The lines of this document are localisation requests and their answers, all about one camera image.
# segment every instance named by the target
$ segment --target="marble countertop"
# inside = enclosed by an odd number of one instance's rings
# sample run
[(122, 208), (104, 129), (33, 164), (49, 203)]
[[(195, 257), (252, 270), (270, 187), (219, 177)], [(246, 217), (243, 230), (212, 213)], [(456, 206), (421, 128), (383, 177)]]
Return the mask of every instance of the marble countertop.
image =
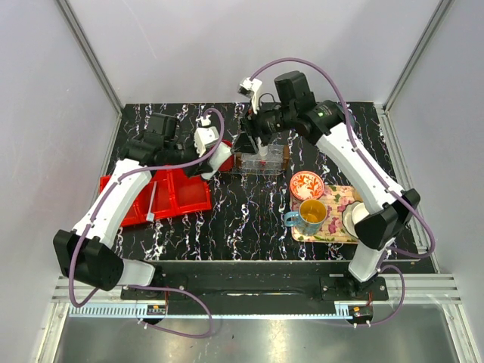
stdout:
[[(152, 112), (176, 115), (181, 140), (196, 127), (196, 118), (215, 107), (225, 118), (224, 139), (237, 136), (237, 118), (247, 104), (129, 104), (119, 127), (108, 172), (122, 145), (147, 126)], [(372, 103), (349, 103), (356, 118), (355, 132), (383, 169), (395, 178)], [(295, 172), (310, 170), (327, 185), (349, 185), (338, 167), (295, 132), (281, 134), (276, 144), (288, 144), (290, 166), (281, 175), (217, 173), (209, 181), (212, 210), (154, 223), (121, 228), (115, 251), (125, 258), (147, 260), (343, 260), (351, 259), (356, 245), (311, 244), (295, 241), (282, 222), (290, 210), (289, 180)], [(410, 228), (396, 239), (400, 248), (417, 252)]]

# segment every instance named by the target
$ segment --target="red plastic tray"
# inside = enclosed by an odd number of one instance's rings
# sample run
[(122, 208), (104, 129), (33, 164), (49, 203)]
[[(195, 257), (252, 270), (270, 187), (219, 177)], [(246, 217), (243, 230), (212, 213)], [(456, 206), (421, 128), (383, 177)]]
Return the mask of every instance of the red plastic tray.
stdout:
[[(106, 187), (110, 178), (110, 175), (101, 177), (100, 191)], [(187, 178), (181, 169), (159, 170), (136, 197), (121, 226), (148, 222), (146, 216), (154, 182), (157, 182), (157, 189), (151, 212), (155, 219), (212, 209), (209, 186), (200, 176)]]

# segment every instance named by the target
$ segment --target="floral tray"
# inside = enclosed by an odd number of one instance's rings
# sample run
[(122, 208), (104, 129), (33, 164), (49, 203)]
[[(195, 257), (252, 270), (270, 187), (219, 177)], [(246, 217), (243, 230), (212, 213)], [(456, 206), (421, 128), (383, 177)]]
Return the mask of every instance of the floral tray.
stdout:
[[(325, 185), (323, 195), (319, 200), (327, 207), (328, 217), (321, 226), (321, 229), (314, 236), (305, 236), (304, 234), (300, 234), (296, 228), (292, 227), (293, 238), (301, 242), (358, 243), (358, 240), (348, 234), (341, 221), (341, 213), (343, 213), (343, 210), (345, 210), (348, 204), (355, 201), (353, 197), (354, 192), (354, 187)], [(301, 202), (294, 199), (291, 195), (291, 210), (298, 210), (300, 204)]]

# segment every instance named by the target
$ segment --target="gray wall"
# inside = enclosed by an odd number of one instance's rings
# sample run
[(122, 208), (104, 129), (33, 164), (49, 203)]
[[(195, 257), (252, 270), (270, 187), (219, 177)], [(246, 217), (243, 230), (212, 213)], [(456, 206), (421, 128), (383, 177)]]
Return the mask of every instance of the gray wall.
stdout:
[(25, 362), (92, 201), (116, 115), (53, 0), (0, 2), (0, 356)]
[(484, 353), (484, 2), (455, 2), (390, 114)]
[[(232, 102), (269, 61), (301, 57), (326, 69), (349, 100), (383, 102), (439, 0), (70, 0), (122, 102)], [(307, 70), (280, 65), (264, 90)]]

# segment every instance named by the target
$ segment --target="metal floor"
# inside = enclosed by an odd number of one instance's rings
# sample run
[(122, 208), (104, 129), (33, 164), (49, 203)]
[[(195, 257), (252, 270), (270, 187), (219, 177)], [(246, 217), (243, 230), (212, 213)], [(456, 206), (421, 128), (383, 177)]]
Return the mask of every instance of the metal floor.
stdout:
[[(375, 321), (391, 312), (375, 306)], [(225, 320), (217, 333), (191, 340), (144, 330), (135, 320), (68, 318), (57, 363), (142, 362), (456, 362), (454, 345), (439, 306), (403, 306), (379, 327), (341, 327), (342, 321)], [(167, 319), (164, 327), (203, 332), (206, 321)]]

